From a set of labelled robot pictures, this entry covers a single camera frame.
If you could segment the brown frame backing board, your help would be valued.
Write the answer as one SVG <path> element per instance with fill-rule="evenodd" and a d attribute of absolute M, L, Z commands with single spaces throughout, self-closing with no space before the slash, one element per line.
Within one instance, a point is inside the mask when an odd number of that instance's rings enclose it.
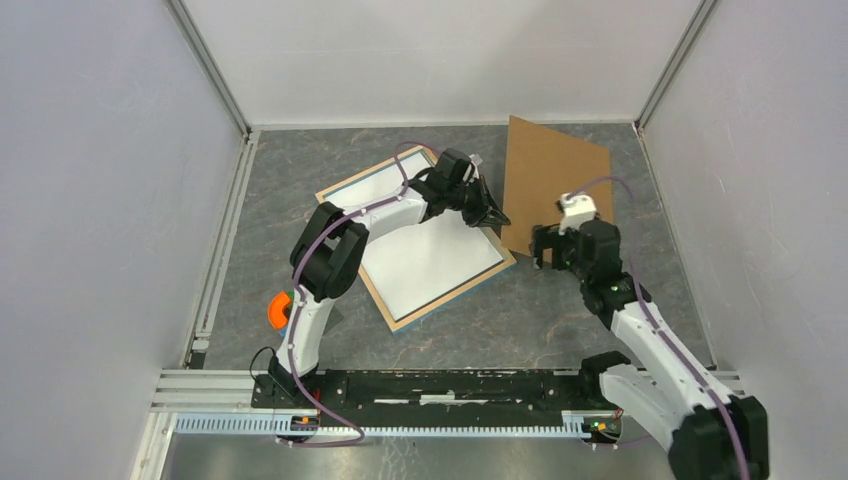
<path fill-rule="evenodd" d="M 532 227 L 562 218 L 555 206 L 559 198 L 610 173 L 608 148 L 510 116 L 503 211 L 511 224 L 501 229 L 503 246 L 530 256 Z"/>

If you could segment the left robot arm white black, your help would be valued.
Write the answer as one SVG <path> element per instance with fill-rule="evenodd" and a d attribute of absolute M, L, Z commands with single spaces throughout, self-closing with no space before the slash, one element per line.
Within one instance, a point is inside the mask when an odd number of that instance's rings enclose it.
<path fill-rule="evenodd" d="M 351 288 L 367 247 L 395 231 L 456 212 L 471 229 L 508 226 L 510 218 L 494 199 L 471 156 L 454 148 L 415 175 L 393 159 L 401 182 L 393 191 L 341 207 L 321 202 L 291 254 L 292 288 L 269 303 L 269 323 L 282 334 L 268 366 L 278 397 L 290 407 L 314 394 L 309 376 L 319 363 L 320 342 L 335 302 Z"/>

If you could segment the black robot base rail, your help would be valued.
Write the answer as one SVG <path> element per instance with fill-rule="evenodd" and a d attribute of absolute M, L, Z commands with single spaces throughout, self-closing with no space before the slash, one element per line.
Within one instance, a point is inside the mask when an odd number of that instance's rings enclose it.
<path fill-rule="evenodd" d="M 565 412 L 623 413 L 577 370 L 325 370 L 302 382 L 336 414 L 319 414 L 323 427 L 553 427 Z"/>

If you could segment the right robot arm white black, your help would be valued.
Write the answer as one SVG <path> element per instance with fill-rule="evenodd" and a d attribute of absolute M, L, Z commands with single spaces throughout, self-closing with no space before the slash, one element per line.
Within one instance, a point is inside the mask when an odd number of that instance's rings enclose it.
<path fill-rule="evenodd" d="M 766 479 L 770 475 L 768 415 L 753 396 L 740 396 L 697 361 L 674 334 L 620 253 L 617 226 L 593 218 L 579 227 L 533 228 L 536 266 L 551 266 L 580 283 L 586 308 L 638 358 L 639 374 L 613 351 L 583 361 L 580 400 L 609 402 L 629 414 L 666 451 L 677 479 Z"/>

